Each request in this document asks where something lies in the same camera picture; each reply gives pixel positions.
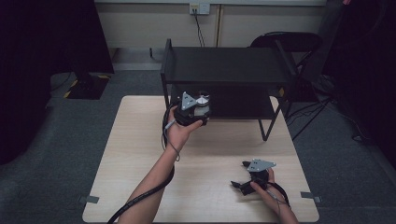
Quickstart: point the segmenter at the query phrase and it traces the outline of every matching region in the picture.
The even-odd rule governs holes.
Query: electrical outlet
[[[190,14],[194,15],[197,14],[199,15],[199,4],[198,3],[190,3]]]
[[[210,4],[208,3],[200,3],[199,4],[199,14],[201,15],[209,15],[210,13]]]

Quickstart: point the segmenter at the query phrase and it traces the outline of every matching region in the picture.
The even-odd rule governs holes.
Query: hand
[[[168,122],[171,122],[172,120],[175,119],[175,109],[177,107],[174,106],[171,108],[170,113],[169,113],[169,119]],[[168,143],[172,143],[172,145],[180,151],[184,144],[186,144],[187,140],[189,139],[190,133],[192,133],[194,130],[198,129],[201,127],[203,122],[201,120],[195,121],[193,124],[184,127],[179,125],[177,122],[175,122],[169,129],[168,129]]]
[[[274,175],[274,170],[272,168],[268,169],[268,182],[275,183],[275,175]],[[263,190],[262,187],[260,187],[260,185],[258,185],[257,183],[250,182],[250,186],[253,187],[256,190],[256,192],[260,194],[265,204],[267,204],[274,212],[277,213],[278,211],[277,201],[267,191]],[[282,194],[277,189],[275,189],[271,185],[268,185],[268,190],[274,193],[279,200],[284,201]]]

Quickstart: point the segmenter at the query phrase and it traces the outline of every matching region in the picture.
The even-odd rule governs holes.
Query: table
[[[162,96],[122,99],[90,194],[99,201],[87,203],[84,221],[107,222],[160,157],[163,112]],[[288,193],[298,220],[317,221],[314,201],[301,197],[310,189],[285,121],[276,120],[267,142],[258,129],[257,120],[215,119],[195,131],[154,222],[276,222],[258,194],[243,196],[231,186],[231,180],[249,180],[242,161],[253,158],[276,162],[276,182]]]

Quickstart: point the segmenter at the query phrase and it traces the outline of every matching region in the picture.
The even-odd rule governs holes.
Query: chair backrest
[[[251,48],[269,48],[276,45],[278,40],[286,52],[306,52],[304,57],[297,62],[297,66],[304,66],[307,59],[317,50],[322,39],[319,35],[306,32],[272,32],[257,37],[250,44]]]

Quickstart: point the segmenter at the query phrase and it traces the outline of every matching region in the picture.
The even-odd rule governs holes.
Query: cable
[[[289,205],[288,203],[286,203],[286,202],[282,202],[282,201],[280,201],[277,197],[276,197],[276,195],[273,193],[273,192],[271,192],[269,189],[268,190],[266,190],[267,191],[267,193],[276,201],[276,203],[277,203],[277,216],[279,217],[279,223],[281,223],[281,211],[280,211],[280,205],[281,204],[287,204],[287,205]]]
[[[300,109],[294,111],[293,113],[291,113],[290,115],[288,115],[288,117],[286,118],[286,121],[288,121],[291,117],[293,117],[294,115],[296,115],[298,112],[300,112],[300,111],[302,111],[302,110],[305,110],[305,109],[307,109],[307,108],[309,108],[309,107],[312,107],[312,106],[314,106],[314,105],[318,105],[318,104],[320,104],[320,103],[319,103],[319,102],[316,102],[316,103],[314,103],[314,104],[312,104],[312,105],[306,105],[306,106],[304,106],[304,107],[302,107],[302,108],[300,108]]]
[[[304,113],[300,114],[299,116],[295,117],[292,122],[288,123],[288,126],[290,126],[295,120],[297,120],[298,118],[300,118],[302,116],[306,116],[306,117],[311,116],[313,113],[315,113],[317,110],[321,109],[322,107],[323,107],[323,105],[318,106],[314,110],[311,110],[311,111],[304,112]]]
[[[165,137],[166,141],[171,145],[171,147],[173,148],[173,150],[176,152],[177,154],[177,158],[176,161],[180,161],[180,153],[177,151],[177,149],[175,148],[175,146],[169,141],[168,135],[167,135],[167,131],[168,129],[176,122],[175,119],[173,119],[172,121],[170,121],[165,128],[163,129],[163,136]]]
[[[222,4],[219,4],[218,5],[218,12],[221,12],[222,10],[223,10],[222,9]],[[218,20],[216,21],[218,27],[221,27],[220,26],[221,25],[221,19],[222,19],[222,17],[218,16]],[[219,46],[219,37],[220,37],[220,29],[217,29],[217,33],[216,33],[216,47]]]
[[[336,111],[336,110],[334,110],[334,109],[332,109],[332,108],[329,108],[329,107],[326,106],[326,105],[325,105],[325,107],[326,107],[327,109],[331,110],[332,112],[338,114],[339,116],[341,116],[341,117],[343,117],[343,118],[345,118],[345,119],[349,119],[353,124],[355,124],[355,126],[356,126],[356,128],[358,129],[358,132],[359,132],[359,134],[361,135],[361,137],[363,137],[363,138],[366,139],[366,140],[371,140],[371,138],[366,137],[366,136],[364,135],[364,133],[361,131],[361,128],[359,127],[358,123],[357,123],[354,119],[352,119],[352,118],[350,118],[350,117],[348,117],[348,116],[346,116],[346,115],[344,115],[344,114],[342,114],[342,113],[340,113],[340,112],[338,112],[338,111]]]
[[[322,106],[321,107],[321,109],[319,110],[319,112],[311,119],[311,120],[309,120],[306,124],[305,124],[305,126],[299,131],[299,132],[297,132],[297,134],[296,135],[294,135],[294,137],[291,139],[292,141],[294,141],[294,139],[296,139],[297,137],[298,137],[298,135],[300,135],[300,133],[302,133],[304,130],[305,130],[305,128],[320,114],[320,112],[326,107],[326,105],[329,103],[330,101],[328,101],[328,102],[326,102],[325,103],[325,105],[324,106]]]
[[[116,221],[116,219],[122,215],[126,210],[128,210],[130,207],[134,206],[135,204],[139,203],[140,201],[144,200],[148,196],[158,192],[160,189],[165,188],[172,180],[173,176],[175,174],[175,166],[172,167],[172,171],[169,174],[169,176],[163,181],[159,186],[147,191],[146,193],[142,193],[141,195],[135,197],[131,201],[129,201],[127,204],[125,204],[122,208],[117,211],[113,217],[107,222],[107,224],[112,224]]]
[[[168,121],[169,118],[169,113],[170,113],[170,108],[172,108],[173,105],[170,105],[169,108],[166,109],[164,115],[163,115],[163,130],[168,129],[175,121],[172,120],[169,123],[166,123]],[[166,140],[165,140],[165,144],[167,143],[167,136],[166,133],[163,133],[163,136],[165,136]],[[157,187],[150,189],[149,191],[140,194],[139,196],[133,198],[131,201],[129,201],[128,203],[126,203],[122,208],[120,208],[112,217],[111,219],[107,222],[107,224],[112,224],[116,221],[116,219],[122,215],[126,210],[128,210],[129,208],[131,208],[132,206],[134,206],[135,204],[141,202],[142,200],[146,199],[148,196],[158,192],[159,190],[165,188],[173,179],[175,174],[175,166],[172,167],[171,173],[169,174],[169,176]]]
[[[193,9],[192,12],[193,12],[195,21],[197,23],[199,43],[200,43],[201,47],[205,47],[204,36],[202,35],[201,27],[200,27],[199,22],[198,22],[197,9]]]

